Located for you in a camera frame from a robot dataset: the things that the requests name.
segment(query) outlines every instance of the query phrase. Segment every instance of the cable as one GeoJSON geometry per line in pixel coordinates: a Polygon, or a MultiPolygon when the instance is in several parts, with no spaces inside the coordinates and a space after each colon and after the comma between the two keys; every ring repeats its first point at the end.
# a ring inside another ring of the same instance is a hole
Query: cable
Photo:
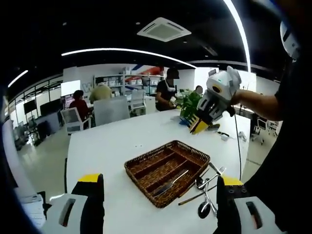
{"type": "Polygon", "coordinates": [[[238,152],[239,152],[239,180],[241,180],[242,179],[242,158],[241,158],[241,155],[240,155],[240,147],[239,147],[239,138],[238,138],[236,114],[234,114],[234,118],[235,118],[236,137],[237,137],[238,152]]]}

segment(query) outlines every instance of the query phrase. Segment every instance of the fork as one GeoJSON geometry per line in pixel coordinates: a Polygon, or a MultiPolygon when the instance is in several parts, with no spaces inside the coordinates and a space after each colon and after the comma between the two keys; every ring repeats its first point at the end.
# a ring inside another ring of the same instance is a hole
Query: fork
{"type": "Polygon", "coordinates": [[[209,180],[205,181],[202,185],[200,185],[198,188],[199,189],[202,189],[203,187],[205,187],[206,184],[208,184],[210,181],[212,181],[214,178],[218,177],[218,176],[221,176],[223,174],[223,172],[226,170],[226,167],[221,167],[219,169],[220,173],[216,173],[213,177],[211,177],[209,180]]]}

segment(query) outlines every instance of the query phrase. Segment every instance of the person sitting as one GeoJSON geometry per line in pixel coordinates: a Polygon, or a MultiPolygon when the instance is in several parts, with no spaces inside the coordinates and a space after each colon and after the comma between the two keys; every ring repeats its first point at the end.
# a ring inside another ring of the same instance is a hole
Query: person sitting
{"type": "Polygon", "coordinates": [[[97,87],[92,90],[89,100],[90,103],[93,104],[97,100],[110,99],[111,97],[111,88],[101,82],[97,84],[97,87]]]}
{"type": "Polygon", "coordinates": [[[195,92],[199,95],[203,94],[203,87],[201,87],[200,85],[196,86],[195,92]]]}
{"type": "Polygon", "coordinates": [[[174,79],[179,79],[179,71],[176,68],[169,68],[167,78],[158,83],[156,89],[156,109],[159,111],[167,111],[174,109],[173,103],[170,101],[175,96],[174,79]]]}
{"type": "Polygon", "coordinates": [[[83,91],[76,90],[73,94],[74,101],[70,103],[69,108],[76,107],[78,114],[80,116],[80,119],[84,121],[88,116],[89,108],[85,100],[82,100],[82,97],[83,97],[83,91]]]}

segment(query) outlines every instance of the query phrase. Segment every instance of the red shirt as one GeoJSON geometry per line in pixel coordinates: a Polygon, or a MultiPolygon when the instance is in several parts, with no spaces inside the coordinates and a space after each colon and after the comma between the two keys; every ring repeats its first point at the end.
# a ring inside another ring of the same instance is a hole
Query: red shirt
{"type": "Polygon", "coordinates": [[[75,100],[69,105],[69,108],[74,108],[74,107],[77,108],[81,120],[84,121],[89,112],[87,103],[84,100],[75,100]]]}

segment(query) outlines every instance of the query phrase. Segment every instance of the woven cutlery tray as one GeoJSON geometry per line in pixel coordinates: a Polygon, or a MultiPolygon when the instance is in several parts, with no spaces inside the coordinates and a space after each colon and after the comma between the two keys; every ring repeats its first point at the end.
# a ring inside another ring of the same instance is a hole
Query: woven cutlery tray
{"type": "Polygon", "coordinates": [[[183,193],[208,166],[210,157],[180,141],[174,140],[139,157],[124,166],[128,176],[158,208],[164,208],[183,193]],[[155,191],[176,179],[184,170],[187,174],[160,196],[155,191]]]}

